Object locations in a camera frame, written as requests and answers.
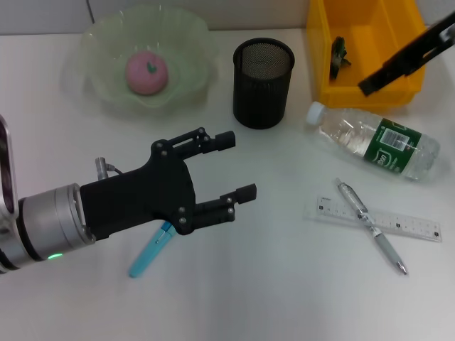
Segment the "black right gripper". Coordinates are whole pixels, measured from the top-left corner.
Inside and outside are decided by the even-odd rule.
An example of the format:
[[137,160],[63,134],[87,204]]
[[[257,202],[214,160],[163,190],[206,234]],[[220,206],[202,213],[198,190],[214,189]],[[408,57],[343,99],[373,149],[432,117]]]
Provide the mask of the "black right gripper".
[[378,71],[358,83],[361,92],[370,96],[401,76],[408,76],[430,60],[454,46],[454,14],[430,26],[420,36],[395,53]]

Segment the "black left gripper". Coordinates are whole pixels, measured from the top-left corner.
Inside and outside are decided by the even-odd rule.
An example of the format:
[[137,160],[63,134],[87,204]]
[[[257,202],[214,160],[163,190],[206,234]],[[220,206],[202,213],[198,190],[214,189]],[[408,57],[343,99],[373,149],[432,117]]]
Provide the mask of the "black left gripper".
[[211,138],[203,127],[152,144],[150,159],[136,170],[80,187],[85,222],[96,239],[151,222],[170,222],[179,234],[235,220],[235,205],[257,198],[247,185],[216,200],[196,204],[183,159],[235,147],[235,133]]

